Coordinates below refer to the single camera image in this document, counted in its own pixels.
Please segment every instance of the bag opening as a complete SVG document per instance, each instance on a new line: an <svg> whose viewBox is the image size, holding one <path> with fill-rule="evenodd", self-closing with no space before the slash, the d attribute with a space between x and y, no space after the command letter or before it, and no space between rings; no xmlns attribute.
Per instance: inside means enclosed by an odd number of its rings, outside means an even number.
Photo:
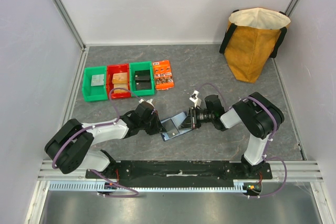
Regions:
<svg viewBox="0 0 336 224"><path fill-rule="evenodd" d="M286 15L264 8L239 10L231 14L229 21L237 26L257 29L280 29L290 23Z"/></svg>

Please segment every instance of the bag handle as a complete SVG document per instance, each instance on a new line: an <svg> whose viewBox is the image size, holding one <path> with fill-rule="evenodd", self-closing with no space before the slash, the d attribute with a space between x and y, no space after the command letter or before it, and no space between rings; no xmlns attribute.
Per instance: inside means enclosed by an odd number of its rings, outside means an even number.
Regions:
<svg viewBox="0 0 336 224"><path fill-rule="evenodd" d="M270 58L274 59L277 56L278 49L281 46L282 42L284 41L286 32L287 32L287 28L286 27L280 28L280 35L279 35L279 38L278 38L277 42L274 45L273 51L269 55Z"/></svg>
<svg viewBox="0 0 336 224"><path fill-rule="evenodd" d="M237 25L235 24L231 24L229 29L225 32L225 36L224 36L224 39L223 39L223 42L221 44L221 48L219 49L219 52L221 54L223 54L225 52L225 49L227 47L227 45L229 44L229 41L234 33L234 31L236 30L237 28Z"/></svg>

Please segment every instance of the white wall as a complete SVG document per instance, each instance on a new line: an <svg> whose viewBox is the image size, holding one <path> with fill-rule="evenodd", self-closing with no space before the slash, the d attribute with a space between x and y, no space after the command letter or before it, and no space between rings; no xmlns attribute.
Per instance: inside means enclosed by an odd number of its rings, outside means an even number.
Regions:
<svg viewBox="0 0 336 224"><path fill-rule="evenodd" d="M87 44L219 42L239 8L285 11L290 0L62 0Z"/></svg>
<svg viewBox="0 0 336 224"><path fill-rule="evenodd" d="M80 49L52 0L0 0L0 223L23 223Z"/></svg>
<svg viewBox="0 0 336 224"><path fill-rule="evenodd" d="M302 137L336 206L336 0L300 0L276 59Z"/></svg>

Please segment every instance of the floor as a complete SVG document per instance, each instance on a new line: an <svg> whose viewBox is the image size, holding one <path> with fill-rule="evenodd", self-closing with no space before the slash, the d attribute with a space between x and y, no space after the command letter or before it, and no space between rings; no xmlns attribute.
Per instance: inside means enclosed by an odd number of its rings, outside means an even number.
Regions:
<svg viewBox="0 0 336 224"><path fill-rule="evenodd" d="M278 188L264 183L263 191ZM233 193L140 193L107 199L87 191L49 191L40 224L322 224L309 183L287 183L273 197L247 200Z"/></svg>
<svg viewBox="0 0 336 224"><path fill-rule="evenodd" d="M164 46L101 46L90 47L86 67L112 64L169 60L175 87L157 91L152 97L160 119L187 111L191 106L189 96L194 88L211 82L223 93L228 105L255 91L260 92L285 115L285 122L269 147L268 156L281 156L286 160L301 160L293 125L291 124L280 83L271 60L255 84L237 81L231 73L225 57L218 53L219 45L164 45ZM201 98L216 94L212 87L201 89ZM135 98L115 100L124 114L137 105ZM111 120L115 112L110 101L85 102L78 92L73 118L80 122L97 123ZM163 142L160 135L148 136L145 132L124 139L111 140L94 146L104 149L115 159L133 160L240 160L247 148L249 132L242 125L225 131L217 131L212 124L203 124L198 130Z"/></svg>

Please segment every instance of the purple cable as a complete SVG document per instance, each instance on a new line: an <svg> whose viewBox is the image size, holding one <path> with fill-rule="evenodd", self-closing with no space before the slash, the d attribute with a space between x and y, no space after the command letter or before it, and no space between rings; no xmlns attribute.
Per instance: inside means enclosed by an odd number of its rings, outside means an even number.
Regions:
<svg viewBox="0 0 336 224"><path fill-rule="evenodd" d="M130 195L104 195L104 194L100 194L98 193L100 196L105 196L107 198L132 198L132 197L136 197L139 195L139 192L132 189L132 188L129 188L129 187L126 187L126 186L122 186L122 185L119 185L117 182L112 182L111 180L109 180L108 178L104 177L103 175L101 175L98 171L96 170L93 170L93 169L90 169L89 170L90 172L93 172L94 174L96 174L98 177L104 179L105 181L107 181L108 183L111 183L113 186L115 187L119 187L119 188L122 188L122 189L125 189L125 190L128 190L128 191L131 191L133 192L134 194L130 194Z"/></svg>
<svg viewBox="0 0 336 224"><path fill-rule="evenodd" d="M218 89L218 87L216 87L216 86L213 85L212 83L210 83L210 82L206 82L206 83L204 83L204 84L198 86L198 88L196 88L195 90L199 91L200 88L203 87L204 85L210 85L211 87L213 87L213 88L217 91L217 93L220 95L220 97L221 97L221 99L222 99L222 102L223 102L223 105L224 105L224 106L223 106L223 107L224 107L224 110L227 111L228 109L227 109L226 101L225 101L225 99L224 99L223 94L220 92L220 90Z"/></svg>
<svg viewBox="0 0 336 224"><path fill-rule="evenodd" d="M52 166L53 169L57 169L56 161L57 161L57 159L59 158L59 155L61 155L62 151L64 151L64 149L68 146L68 144L69 144L72 140L76 139L76 137L77 137L78 135L80 135L80 134L83 133L84 131L90 130L90 129L94 128L94 127L109 126L109 125L115 124L115 123L117 123L117 122L119 121L119 119L120 119L120 113L119 113L119 110L118 110L117 106L116 106L115 103L112 101L112 96L111 96L111 95L112 95L112 92L113 92L114 90L116 90L116 89L121 89L121 90L130 92L130 93L131 93L132 95L134 95L136 98L138 98L139 100L141 100L140 97L138 97L136 94L134 94L132 91L130 91L130 90L128 90L128 89L124 89L124 88L114 88L114 89L111 89L111 91L110 91L110 93L109 93L109 100L111 101L112 106L113 106L114 110L115 110L116 113L117 113L117 119L116 119L115 121L113 121L113 122L109 122L109 123L98 123L98 124L95 124L95 125L88 126L88 127L86 127L86 128L81 129L80 131L76 132L74 135L72 135L72 136L71 136L71 137L64 143L64 145L62 145L62 147L59 149L59 151L56 153L56 155L55 155L55 157L54 157L54 160L52 161L52 164L51 164L51 166Z"/></svg>
<svg viewBox="0 0 336 224"><path fill-rule="evenodd" d="M285 161L282 159L282 158L280 158L280 157L271 157L271 158L268 158L268 159L266 159L265 158L265 156L266 156L266 151L267 151L267 148L268 148L268 145L269 145L269 142L270 142L270 140L272 139L272 137L274 136L274 134L276 133L276 131L277 131L277 127L278 127L278 125L277 125L277 121L275 120L275 118L274 118L274 116L271 114L271 112L261 103L261 102L259 102L257 99L255 99L255 98L253 98L253 97L245 97L245 98L243 98L243 100L246 100L246 99L248 99L248 100L251 100L251 101L253 101L253 102L255 102L257 105L259 105L267 114L268 114L268 116L272 119L272 121L273 121L273 125L274 125L274 128L273 128L273 131L272 131L272 133L270 134L270 136L268 137L268 140L267 140L267 143L266 143L266 145L265 145L265 149L264 149L264 152L263 152L263 160L265 161L265 162L267 162L267 161L270 161L270 160L280 160L281 162L282 162L282 164L283 164L283 168L285 169L285 177L284 177L284 181L282 182L282 184L281 184L281 186L276 190L276 191L274 191L273 193L269 193L269 194L264 194L264 195L261 195L261 196L250 196L250 198L265 198L265 197L268 197L268 196L272 196L272 195L274 195L274 194L276 194L276 193L278 193L278 192L280 192L282 189L283 189L283 187L285 186L285 183L286 183L286 181L287 181L287 166L286 166L286 164L285 164Z"/></svg>

